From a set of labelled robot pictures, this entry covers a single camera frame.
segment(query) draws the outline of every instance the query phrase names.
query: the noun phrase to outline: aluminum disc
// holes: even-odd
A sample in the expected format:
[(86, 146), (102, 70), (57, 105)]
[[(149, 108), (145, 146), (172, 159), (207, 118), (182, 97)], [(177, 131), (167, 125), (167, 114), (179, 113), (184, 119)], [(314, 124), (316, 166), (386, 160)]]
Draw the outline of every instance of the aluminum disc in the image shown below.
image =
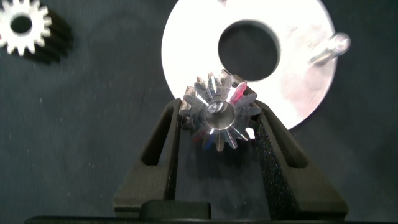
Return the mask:
[(327, 10), (317, 0), (179, 0), (162, 43), (169, 88), (174, 97), (181, 98), (197, 76), (223, 69), (219, 39), (240, 22), (260, 26), (274, 37), (279, 48), (275, 70), (267, 78), (247, 83), (286, 128), (293, 128), (321, 103), (337, 63), (332, 59), (316, 67), (308, 62), (314, 46), (335, 33)]

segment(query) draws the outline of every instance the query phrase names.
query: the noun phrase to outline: screw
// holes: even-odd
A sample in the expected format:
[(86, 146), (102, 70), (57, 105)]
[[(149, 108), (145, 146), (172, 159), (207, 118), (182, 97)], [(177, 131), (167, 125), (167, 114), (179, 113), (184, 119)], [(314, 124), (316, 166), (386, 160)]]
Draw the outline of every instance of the screw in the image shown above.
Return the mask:
[(350, 37), (345, 33), (335, 33), (328, 40), (318, 44), (314, 48), (315, 56), (310, 59), (310, 63), (322, 66), (328, 61), (347, 52), (351, 45)]

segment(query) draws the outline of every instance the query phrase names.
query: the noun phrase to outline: metal gear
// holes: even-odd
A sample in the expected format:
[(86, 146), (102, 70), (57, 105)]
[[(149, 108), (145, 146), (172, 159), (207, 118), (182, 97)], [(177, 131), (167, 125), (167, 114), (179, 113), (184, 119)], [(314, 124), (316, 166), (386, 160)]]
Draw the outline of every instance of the metal gear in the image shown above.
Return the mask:
[(2, 1), (0, 9), (0, 47), (9, 54), (50, 63), (60, 61), (72, 47), (70, 26), (39, 0)]
[(183, 128), (191, 129), (192, 140), (203, 139), (202, 148), (208, 149), (212, 143), (217, 151), (228, 143), (237, 148), (236, 139), (250, 139), (246, 128), (250, 117), (261, 109), (251, 103), (257, 94), (244, 95), (247, 84), (226, 70), (215, 77), (208, 74), (208, 81), (198, 77), (194, 86), (188, 86), (180, 107), (180, 115), (185, 123)]

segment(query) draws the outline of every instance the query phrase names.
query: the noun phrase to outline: gear shaft hole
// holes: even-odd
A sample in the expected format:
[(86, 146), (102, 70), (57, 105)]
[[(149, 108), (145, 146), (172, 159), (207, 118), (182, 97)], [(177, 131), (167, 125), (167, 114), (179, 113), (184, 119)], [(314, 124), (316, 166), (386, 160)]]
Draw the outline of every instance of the gear shaft hole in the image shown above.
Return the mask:
[(275, 70), (280, 47), (276, 35), (264, 24), (239, 21), (221, 35), (218, 55), (228, 71), (246, 81), (257, 81)]
[(15, 17), (11, 22), (11, 29), (17, 34), (26, 34), (32, 28), (32, 20), (25, 15)]
[(207, 107), (205, 119), (215, 129), (229, 128), (235, 120), (234, 107), (225, 101), (216, 101)]

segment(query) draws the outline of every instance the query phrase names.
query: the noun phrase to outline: spur gear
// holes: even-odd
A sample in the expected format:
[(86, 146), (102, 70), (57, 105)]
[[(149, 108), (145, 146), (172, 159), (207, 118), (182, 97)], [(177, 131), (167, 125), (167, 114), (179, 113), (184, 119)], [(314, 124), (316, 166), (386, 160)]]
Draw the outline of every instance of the spur gear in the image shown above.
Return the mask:
[(70, 26), (39, 0), (2, 1), (0, 9), (0, 47), (9, 54), (18, 54), (36, 61), (50, 63), (67, 56), (72, 47)]
[(192, 140), (203, 140), (202, 147), (208, 149), (212, 143), (217, 151), (224, 149), (228, 143), (237, 148), (236, 139), (250, 139), (246, 128), (250, 117), (257, 115), (261, 109), (251, 103), (257, 94), (244, 95), (247, 84), (226, 70), (215, 77), (208, 74), (208, 81), (198, 77), (194, 86), (188, 86), (180, 107), (184, 118), (183, 128), (191, 129)]

